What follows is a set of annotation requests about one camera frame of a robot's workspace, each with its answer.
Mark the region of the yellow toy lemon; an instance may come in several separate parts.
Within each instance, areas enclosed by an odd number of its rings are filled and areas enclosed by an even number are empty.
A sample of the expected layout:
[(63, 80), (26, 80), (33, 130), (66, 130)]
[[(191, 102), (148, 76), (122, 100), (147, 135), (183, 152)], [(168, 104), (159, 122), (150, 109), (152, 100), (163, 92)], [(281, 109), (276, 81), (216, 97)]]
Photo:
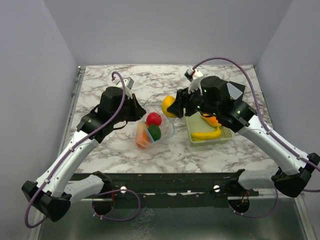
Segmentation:
[(168, 112), (168, 108), (174, 103), (174, 101), (175, 101), (175, 98), (171, 95), (166, 96), (162, 101), (162, 104), (161, 104), (162, 112), (168, 118), (176, 118), (176, 116), (173, 113)]
[(145, 126), (144, 124), (141, 122), (137, 125), (137, 129), (136, 129), (136, 134), (137, 135), (143, 135), (145, 133)]

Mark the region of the green perforated plastic basket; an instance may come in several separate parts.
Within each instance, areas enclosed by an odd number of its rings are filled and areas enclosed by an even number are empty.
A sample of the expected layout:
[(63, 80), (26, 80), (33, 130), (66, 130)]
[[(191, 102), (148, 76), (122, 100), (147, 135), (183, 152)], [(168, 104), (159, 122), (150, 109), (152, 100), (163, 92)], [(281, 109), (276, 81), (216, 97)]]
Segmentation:
[(218, 139), (212, 140), (196, 140), (194, 141), (191, 137), (191, 133), (195, 132), (213, 132), (216, 130), (216, 127), (210, 126), (205, 120), (202, 119), (201, 113), (197, 112), (192, 116), (185, 116), (184, 117), (186, 126), (187, 126), (187, 133), (188, 138), (190, 141), (190, 145), (192, 147), (196, 146), (204, 146), (204, 145), (214, 145), (214, 144), (224, 144), (233, 137), (233, 133), (229, 128), (224, 126), (219, 127), (222, 131), (222, 135)]

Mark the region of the red toy apple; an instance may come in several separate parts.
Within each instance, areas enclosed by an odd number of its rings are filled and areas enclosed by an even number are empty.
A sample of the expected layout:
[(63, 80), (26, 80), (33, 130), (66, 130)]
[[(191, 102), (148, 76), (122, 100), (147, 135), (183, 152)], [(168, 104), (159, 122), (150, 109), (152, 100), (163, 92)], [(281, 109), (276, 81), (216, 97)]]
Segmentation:
[(151, 112), (147, 116), (145, 123), (148, 126), (151, 126), (151, 125), (160, 126), (162, 124), (162, 117), (157, 112)]

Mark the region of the clear zip top bag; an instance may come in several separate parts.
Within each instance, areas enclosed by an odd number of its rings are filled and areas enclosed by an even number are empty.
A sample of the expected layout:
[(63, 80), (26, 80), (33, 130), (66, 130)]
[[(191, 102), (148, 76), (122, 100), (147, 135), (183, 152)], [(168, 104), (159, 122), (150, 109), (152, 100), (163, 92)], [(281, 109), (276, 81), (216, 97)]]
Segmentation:
[(135, 131), (135, 144), (138, 148), (150, 148), (175, 135), (174, 124), (163, 113), (161, 104), (147, 103), (143, 108), (146, 110), (146, 114), (137, 122)]

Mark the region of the orange yellow toy mango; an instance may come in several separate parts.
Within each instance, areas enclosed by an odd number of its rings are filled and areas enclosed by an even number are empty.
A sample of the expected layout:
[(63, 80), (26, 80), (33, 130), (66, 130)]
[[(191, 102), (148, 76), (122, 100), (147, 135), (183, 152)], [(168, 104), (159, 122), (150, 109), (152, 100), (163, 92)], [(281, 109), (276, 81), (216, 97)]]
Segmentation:
[(222, 125), (218, 122), (215, 116), (211, 116), (208, 114), (201, 114), (203, 120), (205, 120), (210, 126), (219, 128)]

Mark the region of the green toy avocado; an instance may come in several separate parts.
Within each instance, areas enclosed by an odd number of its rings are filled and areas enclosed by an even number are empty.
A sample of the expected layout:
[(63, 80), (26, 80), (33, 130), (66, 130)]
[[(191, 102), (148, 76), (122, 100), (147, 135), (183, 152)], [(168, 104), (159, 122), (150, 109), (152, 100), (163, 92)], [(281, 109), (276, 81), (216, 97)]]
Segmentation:
[(157, 125), (151, 124), (147, 130), (154, 141), (158, 141), (161, 138), (162, 133)]

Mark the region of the orange toy orange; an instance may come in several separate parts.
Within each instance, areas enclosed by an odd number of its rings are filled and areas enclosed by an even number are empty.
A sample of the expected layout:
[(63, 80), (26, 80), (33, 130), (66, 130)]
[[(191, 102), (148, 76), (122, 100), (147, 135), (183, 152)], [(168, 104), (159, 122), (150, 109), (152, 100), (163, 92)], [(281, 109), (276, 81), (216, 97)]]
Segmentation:
[(151, 140), (145, 132), (138, 133), (135, 138), (135, 144), (140, 149), (145, 149), (151, 144)]

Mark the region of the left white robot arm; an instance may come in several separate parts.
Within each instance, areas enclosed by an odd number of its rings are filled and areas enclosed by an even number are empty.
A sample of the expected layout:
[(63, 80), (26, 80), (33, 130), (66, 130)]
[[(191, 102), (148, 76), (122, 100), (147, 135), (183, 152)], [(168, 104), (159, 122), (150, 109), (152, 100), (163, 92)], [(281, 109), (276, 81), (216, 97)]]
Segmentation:
[(36, 181), (27, 180), (21, 190), (29, 207), (35, 207), (52, 222), (59, 221), (72, 204), (97, 195), (101, 198), (110, 193), (128, 192), (126, 185), (113, 183), (100, 171), (70, 183), (71, 177), (83, 160), (109, 135), (120, 122), (139, 121), (146, 111), (138, 103), (128, 87), (107, 87), (100, 103), (84, 115), (67, 147), (49, 169)]

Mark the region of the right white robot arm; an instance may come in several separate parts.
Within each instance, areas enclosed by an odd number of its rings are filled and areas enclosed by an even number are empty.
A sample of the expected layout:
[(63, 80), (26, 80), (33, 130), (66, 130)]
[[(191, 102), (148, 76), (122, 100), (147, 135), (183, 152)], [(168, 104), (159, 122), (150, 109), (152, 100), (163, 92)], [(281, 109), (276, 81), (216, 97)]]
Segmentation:
[(297, 197), (318, 168), (319, 155), (298, 149), (269, 128), (256, 110), (242, 100), (242, 95), (233, 82), (217, 76), (200, 77), (191, 81), (189, 87), (177, 90), (174, 102), (166, 110), (177, 118), (197, 112), (216, 117), (222, 126), (250, 140), (278, 165), (268, 173), (243, 171), (229, 184), (234, 195), (251, 189), (276, 188), (288, 197)]

